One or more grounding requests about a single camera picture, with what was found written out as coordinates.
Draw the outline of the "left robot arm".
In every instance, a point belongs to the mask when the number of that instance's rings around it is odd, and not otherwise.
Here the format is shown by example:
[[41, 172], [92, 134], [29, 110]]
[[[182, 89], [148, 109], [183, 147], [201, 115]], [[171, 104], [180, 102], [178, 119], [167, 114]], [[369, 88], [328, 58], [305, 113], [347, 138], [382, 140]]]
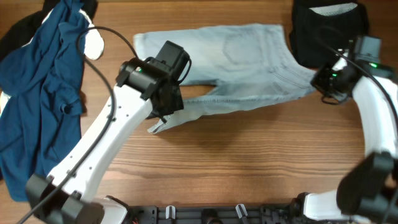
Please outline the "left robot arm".
[[192, 61], [183, 47], [166, 41], [156, 57], [124, 62], [110, 97], [72, 151], [46, 177], [34, 174], [25, 191], [34, 216], [45, 223], [128, 223], [129, 207], [95, 197], [104, 173], [130, 134], [145, 120], [183, 109], [181, 74]]

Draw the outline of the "light blue denim shorts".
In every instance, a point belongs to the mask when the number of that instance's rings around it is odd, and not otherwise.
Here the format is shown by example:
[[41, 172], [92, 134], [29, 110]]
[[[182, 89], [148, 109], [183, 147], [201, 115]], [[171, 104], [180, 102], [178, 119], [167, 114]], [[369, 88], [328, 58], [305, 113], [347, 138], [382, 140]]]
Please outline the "light blue denim shorts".
[[136, 34], [138, 56], [147, 58], [171, 41], [190, 55], [183, 85], [212, 85], [206, 95], [184, 100], [184, 109], [166, 116], [148, 132], [161, 131], [201, 116], [249, 111], [297, 100], [314, 91], [315, 72], [299, 65], [281, 25], [213, 26]]

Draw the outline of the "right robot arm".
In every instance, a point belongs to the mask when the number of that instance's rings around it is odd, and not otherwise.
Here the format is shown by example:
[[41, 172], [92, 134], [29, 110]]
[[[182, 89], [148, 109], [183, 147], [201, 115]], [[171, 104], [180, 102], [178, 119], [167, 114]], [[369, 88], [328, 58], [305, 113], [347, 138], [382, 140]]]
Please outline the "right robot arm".
[[322, 102], [356, 103], [364, 133], [365, 158], [336, 190], [305, 194], [298, 214], [309, 223], [397, 223], [397, 76], [379, 59], [381, 40], [359, 36], [334, 65], [320, 68], [311, 84]]

